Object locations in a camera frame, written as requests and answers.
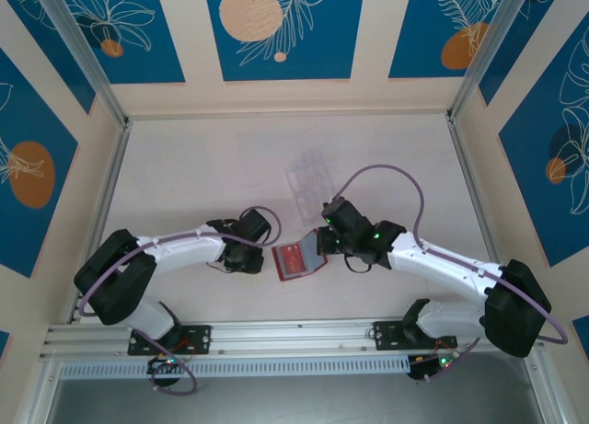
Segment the cable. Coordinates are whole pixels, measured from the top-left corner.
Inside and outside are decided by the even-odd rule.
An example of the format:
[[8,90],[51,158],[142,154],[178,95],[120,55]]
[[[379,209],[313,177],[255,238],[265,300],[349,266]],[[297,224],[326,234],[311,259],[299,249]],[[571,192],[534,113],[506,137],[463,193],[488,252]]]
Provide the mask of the cable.
[[352,268],[352,265],[348,261],[348,258],[350,258],[350,257],[352,257],[352,256],[349,254],[344,255],[343,261],[345,261],[345,263],[346,263],[346,268],[348,268],[354,274],[366,274],[366,273],[370,272],[370,270],[372,269],[372,265],[368,265],[367,270],[356,270],[356,269]]
[[165,367],[167,367],[167,364],[161,364],[160,366],[156,367],[154,369],[154,371],[151,373],[150,381],[151,381],[152,386],[154,387],[154,390],[156,392],[159,392],[160,394],[172,395],[172,396],[188,396],[188,395],[192,395],[192,394],[196,393],[196,388],[198,386],[197,381],[196,381],[196,376],[194,376],[194,373],[184,363],[184,361],[181,358],[176,357],[176,355],[174,355],[172,352],[167,350],[165,347],[163,347],[157,341],[150,338],[147,334],[145,334],[145,332],[142,332],[141,330],[138,330],[138,329],[134,329],[134,331],[135,331],[135,334],[139,335],[141,338],[143,338],[145,341],[147,341],[149,344],[151,344],[154,348],[160,350],[163,354],[167,355],[170,359],[175,360],[176,362],[174,364],[177,364],[192,380],[192,388],[190,390],[185,391],[185,392],[175,392],[172,390],[162,389],[161,387],[159,387],[156,384],[156,375],[158,373],[160,373],[161,371],[163,371],[163,369]]
[[234,270],[225,270],[225,269],[217,268],[216,266],[213,266],[211,263],[205,263],[205,265],[211,269],[218,270],[219,272],[223,272],[224,274],[233,274],[235,272]]
[[[420,249],[423,250],[427,254],[432,254],[432,255],[437,256],[437,257],[444,259],[446,261],[450,261],[452,263],[457,264],[458,266],[462,266],[462,267],[469,269],[473,272],[479,272],[480,268],[478,268],[477,266],[471,265],[470,263],[467,263],[465,261],[462,261],[459,258],[448,256],[447,254],[444,254],[443,252],[436,251],[435,249],[432,249],[432,248],[428,248],[427,250],[425,250],[423,242],[419,237],[419,227],[420,227],[420,223],[421,223],[422,217],[423,217],[423,209],[425,208],[425,197],[423,195],[423,189],[420,186],[420,184],[418,183],[418,181],[415,180],[415,178],[410,173],[405,171],[404,169],[402,169],[398,166],[393,166],[393,165],[388,165],[388,164],[374,164],[374,165],[370,165],[370,166],[365,166],[364,168],[361,168],[358,171],[356,171],[354,174],[352,174],[352,176],[343,185],[343,187],[341,187],[341,189],[338,191],[338,193],[335,195],[335,197],[333,199],[334,200],[338,199],[339,196],[341,196],[341,194],[343,193],[343,191],[345,191],[350,186],[350,184],[358,176],[360,176],[363,172],[368,171],[370,169],[377,169],[377,168],[392,169],[393,171],[397,171],[398,173],[405,176],[413,184],[413,186],[417,190],[417,193],[419,194],[419,197],[420,197],[420,209],[417,212],[417,217],[415,217],[415,223],[413,224],[413,237],[415,238],[415,243],[420,247]],[[483,270],[483,274],[482,274],[483,277],[488,277],[491,280],[496,281],[497,283],[501,284],[502,286],[509,289],[510,291],[512,291],[513,293],[518,295],[520,298],[525,300],[529,305],[531,305],[534,309],[536,309],[560,334],[560,338],[544,337],[544,336],[540,335],[537,337],[538,339],[543,340],[543,341],[547,341],[550,343],[561,344],[561,345],[567,344],[569,342],[569,337],[567,336],[567,333],[565,332],[564,328],[559,323],[559,321],[553,315],[551,315],[546,309],[544,309],[544,307],[542,305],[540,305],[536,300],[534,300],[532,297],[530,297],[528,294],[526,294],[525,292],[523,292],[522,290],[520,290],[516,286],[512,285],[509,281],[505,281],[501,277],[493,275],[485,269],[482,269],[482,270]]]
[[149,249],[150,247],[155,246],[156,243],[158,243],[159,245],[164,245],[166,243],[175,242],[177,240],[184,240],[186,238],[193,238],[193,237],[196,237],[196,238],[221,237],[221,238],[228,238],[230,240],[235,240],[237,242],[243,243],[244,245],[248,245],[248,246],[262,247],[262,246],[274,245],[283,233],[283,224],[281,223],[280,218],[278,217],[278,214],[276,214],[276,212],[274,212],[270,208],[266,208],[265,206],[251,206],[251,207],[247,208],[246,210],[244,210],[244,212],[242,212],[242,216],[246,212],[248,212],[250,210],[256,210],[256,209],[260,209],[260,210],[264,210],[264,211],[269,212],[272,215],[272,217],[274,217],[274,219],[276,220],[276,224],[278,225],[278,233],[272,239],[272,241],[262,242],[262,243],[254,243],[254,242],[250,242],[249,240],[246,240],[245,238],[238,237],[236,235],[223,234],[223,233],[200,233],[200,235],[198,235],[196,233],[196,231],[189,231],[187,233],[174,234],[174,235],[169,235],[167,237],[158,238],[155,242],[148,242],[144,245],[137,247],[133,251],[129,252],[128,254],[126,254],[125,256],[120,258],[119,260],[117,260],[115,263],[113,263],[112,266],[110,266],[110,268],[108,268],[100,277],[98,277],[98,279],[95,281],[95,283],[90,287],[90,289],[82,297],[82,301],[80,302],[80,305],[77,308],[80,316],[96,316],[96,314],[89,313],[84,310],[88,301],[90,300],[92,295],[94,295],[94,292],[96,292],[96,290],[100,287],[100,285],[102,283],[104,283],[104,281],[108,277],[110,277],[110,275],[115,270],[117,270],[120,266],[126,264],[131,258],[135,257],[136,255],[140,254],[141,252],[145,251],[146,249]]
[[431,380],[434,380],[434,379],[440,377],[442,374],[448,372],[448,370],[450,370],[452,367],[455,367],[456,366],[456,363],[457,362],[459,362],[462,358],[464,358],[465,356],[467,356],[475,348],[475,346],[477,346],[477,344],[479,344],[479,341],[480,341],[480,338],[476,338],[472,343],[470,343],[469,346],[467,346],[466,349],[464,349],[464,352],[461,352],[460,355],[458,355],[452,361],[452,363],[448,367],[442,369],[438,373],[434,373],[432,376],[427,376],[422,381],[426,381],[427,383],[429,383]]
[[[170,235],[168,237],[158,238],[156,240],[156,242],[159,245],[162,245],[162,244],[174,242],[174,241],[177,241],[177,240],[183,240],[185,238],[193,238],[193,237],[197,237],[197,238],[200,238],[200,237],[221,237],[221,238],[228,238],[228,239],[231,239],[231,240],[235,240],[235,241],[240,242],[240,243],[243,243],[245,245],[254,246],[254,247],[271,246],[271,245],[275,244],[278,241],[278,239],[280,238],[280,236],[282,235],[282,233],[283,233],[283,224],[281,223],[281,220],[278,217],[278,214],[276,214],[276,212],[274,212],[270,208],[266,208],[265,206],[251,206],[251,207],[247,208],[246,210],[244,210],[239,218],[241,218],[248,211],[254,210],[254,209],[260,209],[260,210],[267,211],[276,220],[276,224],[278,225],[278,233],[272,239],[272,241],[270,241],[270,242],[264,241],[262,243],[254,243],[254,242],[250,242],[249,240],[246,240],[245,238],[238,237],[236,235],[222,234],[222,233],[200,233],[200,234],[198,234],[196,231],[192,231],[192,232],[188,232],[188,233],[180,233],[180,234]],[[136,249],[132,250],[131,252],[129,252],[128,254],[126,254],[124,257],[120,258],[115,263],[113,263],[112,266],[110,266],[100,277],[98,277],[98,279],[94,282],[94,284],[90,287],[90,289],[82,297],[82,301],[80,302],[80,305],[77,308],[78,313],[80,314],[80,316],[97,316],[94,313],[88,313],[88,312],[86,312],[84,310],[84,308],[86,307],[86,305],[87,305],[88,301],[90,300],[90,298],[92,297],[92,295],[94,295],[94,293],[96,292],[96,290],[100,287],[100,285],[102,283],[104,283],[104,281],[108,277],[110,277],[110,275],[112,275],[112,273],[116,269],[118,269],[120,266],[126,264],[131,258],[137,256],[141,252],[143,252],[146,249],[148,249],[148,248],[150,248],[152,246],[155,246],[155,245],[156,245],[155,242],[148,242],[145,245],[141,245],[141,246],[137,247]],[[145,332],[142,332],[140,330],[135,329],[135,333],[137,333],[138,335],[140,335],[143,339],[145,339],[148,343],[150,343],[156,349],[161,350],[164,354],[168,355],[168,357],[170,357],[172,359],[176,359],[176,357],[174,356],[173,353],[171,353],[169,350],[167,350],[166,348],[164,348],[161,344],[159,344],[154,339],[148,337],[147,334],[145,334]],[[187,373],[188,376],[190,377],[190,379],[192,380],[192,388],[191,388],[191,390],[190,391],[186,391],[186,392],[173,392],[173,391],[162,389],[162,388],[160,388],[159,386],[156,385],[156,375],[161,370],[163,370],[161,368],[166,367],[166,364],[162,364],[161,366],[155,368],[154,371],[152,372],[152,375],[151,375],[151,383],[154,386],[154,390],[156,390],[157,392],[162,393],[162,394],[173,395],[173,396],[192,395],[192,394],[194,394],[196,392],[197,382],[196,382],[196,377],[194,376],[194,373],[192,373],[192,371],[189,369],[189,367],[181,359],[177,359],[177,363],[178,363],[178,366],[180,366],[182,368],[182,370],[185,373]]]

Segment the white surface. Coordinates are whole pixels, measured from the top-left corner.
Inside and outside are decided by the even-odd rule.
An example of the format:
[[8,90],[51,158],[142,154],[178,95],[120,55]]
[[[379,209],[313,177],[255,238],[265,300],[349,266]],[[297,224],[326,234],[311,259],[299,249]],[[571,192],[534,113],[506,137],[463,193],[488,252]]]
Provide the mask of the white surface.
[[[171,234],[260,204],[280,215],[282,243],[302,238],[309,228],[285,171],[311,148],[321,152],[336,189],[362,166],[407,168],[427,200],[422,237],[486,259],[443,115],[137,121],[105,235],[123,227],[133,235]],[[364,173],[344,195],[373,223],[388,219],[411,227],[418,210],[415,189],[392,171]],[[378,267],[353,274],[341,257],[316,274],[280,282],[270,250],[265,258],[259,275],[194,265],[153,279],[147,293],[184,321],[403,315],[417,298],[447,294],[422,278]]]
[[[549,350],[580,422],[589,422],[589,364],[571,321],[589,314],[589,249],[549,268],[498,133],[586,14],[587,0],[554,0],[490,105],[485,107],[476,95],[459,121],[499,254],[530,267],[550,299],[552,314],[569,334],[567,346],[549,345]],[[556,335],[545,329],[545,335]]]
[[36,380],[30,375],[47,326],[66,315],[119,129],[98,101],[89,116],[84,112],[6,0],[0,0],[0,24],[0,48],[78,142],[33,276],[27,279],[0,266],[0,330],[11,335],[0,365],[0,420],[12,423],[21,402],[24,406],[35,395]]
[[[462,82],[461,76],[388,79],[409,0],[363,0],[350,80],[230,83],[221,74],[206,0],[160,1],[186,83],[113,86],[132,117],[326,109],[445,110]],[[157,52],[156,45],[151,52]]]

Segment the beige wall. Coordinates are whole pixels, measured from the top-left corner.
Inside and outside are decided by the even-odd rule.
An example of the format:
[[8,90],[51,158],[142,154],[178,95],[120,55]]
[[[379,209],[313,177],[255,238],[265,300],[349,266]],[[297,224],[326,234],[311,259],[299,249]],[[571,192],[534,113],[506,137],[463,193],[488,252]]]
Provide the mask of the beige wall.
[[132,117],[325,109],[446,110],[462,81],[462,77],[388,79],[409,0],[363,0],[349,81],[244,83],[223,81],[206,0],[160,1],[186,83],[113,86]]
[[589,314],[589,248],[548,266],[498,134],[586,13],[587,0],[555,0],[490,105],[476,94],[458,122],[501,259],[530,266],[567,327],[570,344],[549,347],[582,422],[589,422],[589,362],[571,321]]
[[78,141],[33,277],[0,266],[0,329],[12,337],[0,367],[0,420],[9,423],[29,395],[47,326],[64,320],[119,130],[99,101],[89,116],[82,110],[6,0],[0,24],[0,48]]

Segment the metal frame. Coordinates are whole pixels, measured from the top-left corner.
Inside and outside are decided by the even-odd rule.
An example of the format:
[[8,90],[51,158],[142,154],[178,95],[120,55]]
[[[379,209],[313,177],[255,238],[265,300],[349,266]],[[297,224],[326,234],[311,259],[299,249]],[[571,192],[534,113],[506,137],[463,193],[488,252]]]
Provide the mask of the metal frame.
[[525,0],[502,0],[491,26],[485,34],[479,49],[472,58],[460,88],[450,106],[450,120],[456,121],[467,105],[472,94],[479,87],[480,80],[489,68],[492,59],[499,50],[507,31],[512,26],[519,9]]
[[39,2],[111,117],[123,127],[127,117],[121,103],[112,91],[108,77],[90,49],[65,1],[39,0]]
[[[468,158],[462,147],[459,129],[450,120],[448,128],[489,255],[494,260],[497,258],[497,252],[482,210],[476,181],[470,172]],[[102,237],[130,131],[130,128],[125,129],[113,156],[90,250],[96,247]],[[372,324],[377,320],[398,318],[207,323],[214,328],[213,340],[210,344],[210,354],[199,357],[199,361],[223,361],[225,365],[229,364],[235,369],[235,365],[242,364],[242,361],[294,361],[293,359],[305,358],[329,363],[334,359],[345,358],[347,361],[362,362],[372,361],[376,357],[385,358],[387,355],[403,357],[427,352],[377,351],[374,340],[370,338]],[[125,327],[80,324],[50,326],[40,355],[43,369],[38,375],[38,392],[29,405],[27,419],[21,422],[46,422],[57,385],[55,381],[64,367],[71,368],[83,362],[94,362],[107,364],[116,372],[117,367],[129,367],[138,361],[145,362],[145,357],[130,357],[126,354],[129,338],[130,332]],[[482,340],[474,351],[498,350],[489,341]],[[542,415],[545,421],[551,424],[577,422],[550,364],[549,355],[542,343],[538,343],[526,359],[526,367]]]
[[[129,137],[131,136],[132,126],[133,123],[129,122],[122,128],[121,134],[119,135],[119,140],[117,141],[117,145],[111,157],[110,169],[106,182],[102,187],[102,195],[100,197],[100,203],[98,206],[98,215],[94,222],[94,227],[92,228],[92,236],[88,243],[85,261],[92,255],[94,251],[97,250],[98,246],[100,245],[100,240],[102,239],[104,227],[109,215],[110,204],[112,203],[112,198],[114,196],[114,190],[117,185],[117,180],[119,179],[119,174],[121,173],[122,159],[125,156],[127,144],[129,143]],[[70,323],[72,321],[75,307],[77,306],[79,298],[78,290],[73,288],[72,294],[65,308],[66,310],[64,311],[64,323]]]

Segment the black mounting bracket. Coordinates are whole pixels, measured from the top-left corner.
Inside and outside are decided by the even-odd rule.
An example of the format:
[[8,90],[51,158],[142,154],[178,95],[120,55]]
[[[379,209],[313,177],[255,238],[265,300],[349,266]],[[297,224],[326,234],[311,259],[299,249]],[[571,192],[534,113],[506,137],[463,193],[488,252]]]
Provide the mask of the black mounting bracket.
[[456,348],[456,337],[409,339],[405,336],[402,321],[376,321],[373,323],[376,350],[434,350],[438,339],[451,348]]
[[[162,342],[165,341],[166,336],[164,336],[158,341],[159,344],[175,355],[209,354],[212,327],[175,325],[174,328],[175,336],[173,342],[169,342],[169,340],[168,342]],[[133,331],[129,338],[127,353],[133,356],[150,356],[159,355],[161,352]]]

